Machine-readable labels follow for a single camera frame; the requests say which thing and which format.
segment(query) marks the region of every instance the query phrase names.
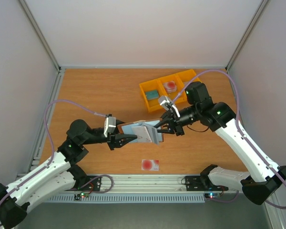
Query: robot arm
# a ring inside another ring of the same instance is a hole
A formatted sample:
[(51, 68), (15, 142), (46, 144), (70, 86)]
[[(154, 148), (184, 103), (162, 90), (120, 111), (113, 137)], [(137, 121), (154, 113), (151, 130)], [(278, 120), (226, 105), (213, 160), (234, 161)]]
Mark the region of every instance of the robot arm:
[(200, 121), (211, 131), (219, 135), (234, 150), (248, 169), (248, 172), (238, 172), (210, 165), (201, 172), (201, 178), (206, 188), (211, 184), (242, 190), (253, 203), (261, 205), (282, 184), (278, 177), (269, 169), (253, 148), (244, 139), (246, 137), (255, 146), (270, 166), (286, 180), (286, 166), (279, 166), (252, 140), (239, 123), (243, 132), (241, 135), (235, 124), (235, 113), (225, 103), (214, 104), (206, 86), (201, 82), (193, 82), (186, 89), (187, 101), (191, 105), (178, 111), (172, 101), (162, 96), (159, 103), (167, 110), (162, 121), (155, 127), (166, 125), (163, 132), (184, 135), (183, 126)]
[[(10, 229), (21, 223), (27, 213), (49, 197), (73, 187), (79, 188), (87, 182), (87, 175), (76, 165), (88, 153), (83, 145), (107, 143), (114, 150), (136, 139), (136, 135), (118, 132), (116, 126), (122, 123), (108, 116), (104, 128), (91, 129), (85, 121), (75, 120), (67, 131), (66, 141), (54, 152), (53, 158), (7, 186), (0, 184), (0, 201), (15, 189), (0, 205), (0, 222), (4, 228)], [(33, 178), (22, 184), (32, 175)]]

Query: gray wall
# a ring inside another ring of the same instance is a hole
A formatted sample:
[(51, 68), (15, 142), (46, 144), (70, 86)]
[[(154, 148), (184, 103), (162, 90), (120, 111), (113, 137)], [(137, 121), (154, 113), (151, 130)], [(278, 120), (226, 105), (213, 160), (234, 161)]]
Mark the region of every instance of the gray wall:
[(0, 182), (29, 163), (56, 71), (16, 0), (0, 0)]
[(26, 1), (64, 67), (225, 67), (261, 0)]
[[(286, 0), (270, 1), (231, 75), (246, 130), (272, 159), (286, 165)], [(286, 205), (285, 187), (276, 193)]]

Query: wooden table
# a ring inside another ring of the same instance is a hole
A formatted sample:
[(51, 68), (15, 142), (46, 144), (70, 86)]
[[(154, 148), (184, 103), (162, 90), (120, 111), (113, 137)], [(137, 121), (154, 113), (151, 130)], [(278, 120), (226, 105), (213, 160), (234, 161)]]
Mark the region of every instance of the wooden table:
[[(149, 114), (140, 96), (139, 83), (184, 69), (67, 69), (58, 98), (75, 101), (103, 114), (112, 113), (124, 122), (155, 119), (164, 110)], [(214, 102), (225, 102), (235, 110), (228, 79), (220, 73), (201, 77)], [(189, 106), (188, 103), (177, 105)], [(91, 128), (103, 126), (104, 118), (94, 116), (72, 104), (58, 103), (51, 120), (50, 133), (57, 149), (66, 139), (72, 121), (85, 120)], [(192, 125), (205, 129), (199, 122)], [(210, 164), (246, 171), (231, 148), (211, 131), (196, 133), (184, 128), (185, 135), (165, 135), (164, 142), (135, 143), (111, 151), (107, 144), (85, 146), (89, 154), (78, 163), (87, 174), (198, 174)], [(41, 162), (51, 155), (47, 139)], [(160, 171), (142, 171), (142, 159), (159, 160)]]

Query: gray vent grille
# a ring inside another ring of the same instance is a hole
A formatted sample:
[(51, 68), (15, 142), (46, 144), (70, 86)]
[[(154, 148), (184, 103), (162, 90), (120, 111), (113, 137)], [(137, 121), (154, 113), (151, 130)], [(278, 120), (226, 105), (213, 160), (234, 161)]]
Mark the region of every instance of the gray vent grille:
[(48, 203), (204, 203), (203, 194), (91, 194), (87, 198), (74, 199), (74, 194), (59, 194)]

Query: yellow tray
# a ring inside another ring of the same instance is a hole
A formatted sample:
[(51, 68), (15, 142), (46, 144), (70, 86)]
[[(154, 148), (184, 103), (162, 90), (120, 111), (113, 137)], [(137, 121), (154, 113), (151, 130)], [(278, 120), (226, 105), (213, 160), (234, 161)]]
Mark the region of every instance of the yellow tray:
[[(141, 95), (144, 98), (145, 105), (147, 107), (148, 112), (161, 110), (163, 108), (159, 105), (158, 99), (147, 100), (146, 95), (145, 95), (146, 92), (157, 90), (159, 93), (159, 96), (166, 95), (169, 98), (174, 99), (176, 95), (184, 87), (184, 83), (190, 81), (194, 76), (196, 76), (196, 72), (193, 69), (189, 69), (183, 72), (175, 73), (172, 75), (167, 75), (167, 76), (164, 76), (158, 79), (140, 83), (139, 87), (140, 87)], [(162, 84), (165, 82), (169, 82), (169, 81), (175, 82), (177, 86), (177, 91), (167, 94)], [(199, 78), (195, 79), (193, 82), (195, 81), (201, 82)], [(178, 103), (182, 103), (185, 101), (187, 101), (186, 94), (185, 92), (183, 92), (182, 95), (177, 99), (175, 103), (178, 104)]]

